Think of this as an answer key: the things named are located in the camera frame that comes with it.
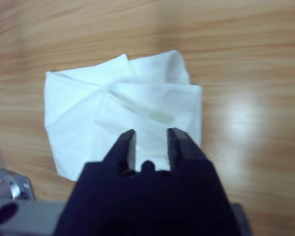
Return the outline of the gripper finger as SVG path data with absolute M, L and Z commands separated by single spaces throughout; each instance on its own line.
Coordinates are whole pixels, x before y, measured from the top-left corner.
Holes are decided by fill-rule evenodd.
M 122 133 L 104 157 L 104 162 L 114 165 L 118 172 L 135 170 L 136 132 L 130 129 Z
M 171 172 L 211 172 L 211 161 L 185 131 L 167 129 L 167 146 Z

